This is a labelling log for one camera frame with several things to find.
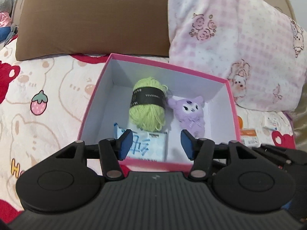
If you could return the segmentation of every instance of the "pink box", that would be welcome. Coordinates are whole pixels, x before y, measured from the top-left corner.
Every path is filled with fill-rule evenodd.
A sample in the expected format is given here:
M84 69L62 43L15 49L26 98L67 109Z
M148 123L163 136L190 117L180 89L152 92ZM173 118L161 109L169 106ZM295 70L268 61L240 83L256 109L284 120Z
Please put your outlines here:
M129 107L133 86L142 78L154 77L166 85L173 96L205 100L205 137L219 144L240 141L240 130L228 80L183 67L148 59L111 54L85 112L78 139L97 144L114 137L113 124L129 129ZM126 158L121 164L135 171L189 171L192 165L181 147L179 122L166 110L168 131L165 162ZM99 160L88 160L88 167L101 174Z

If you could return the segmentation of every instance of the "black yarn label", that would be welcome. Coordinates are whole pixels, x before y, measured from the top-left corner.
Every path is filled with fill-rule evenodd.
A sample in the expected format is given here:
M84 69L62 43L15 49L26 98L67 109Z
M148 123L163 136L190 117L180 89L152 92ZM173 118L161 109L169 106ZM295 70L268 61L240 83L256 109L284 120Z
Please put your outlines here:
M155 87L135 89L132 94L130 108L140 104L156 104L165 109L165 94L162 90Z

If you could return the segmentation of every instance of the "pink checkered fabric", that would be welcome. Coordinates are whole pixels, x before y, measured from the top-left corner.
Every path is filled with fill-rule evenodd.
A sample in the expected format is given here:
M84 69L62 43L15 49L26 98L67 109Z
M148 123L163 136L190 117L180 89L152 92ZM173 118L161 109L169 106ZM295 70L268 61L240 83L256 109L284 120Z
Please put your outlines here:
M168 0L168 26L171 64L227 78L244 108L297 107L307 34L263 0Z

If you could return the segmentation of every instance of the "brown pillow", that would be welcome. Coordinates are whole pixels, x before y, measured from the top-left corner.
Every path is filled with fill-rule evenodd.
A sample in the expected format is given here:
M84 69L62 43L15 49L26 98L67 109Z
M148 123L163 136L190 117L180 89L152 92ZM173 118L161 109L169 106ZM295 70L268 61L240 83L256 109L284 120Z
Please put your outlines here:
M167 0L25 0L16 59L168 50Z

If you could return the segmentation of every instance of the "small card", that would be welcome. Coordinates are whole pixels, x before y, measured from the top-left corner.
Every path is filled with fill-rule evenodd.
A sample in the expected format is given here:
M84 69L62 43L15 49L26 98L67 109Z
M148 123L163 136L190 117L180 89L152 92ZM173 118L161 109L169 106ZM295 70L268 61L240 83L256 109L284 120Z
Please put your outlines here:
M278 121L274 117L264 117L263 128L271 131L278 131Z
M259 141L257 133L254 129L243 129L241 130L241 142L246 147L259 147Z

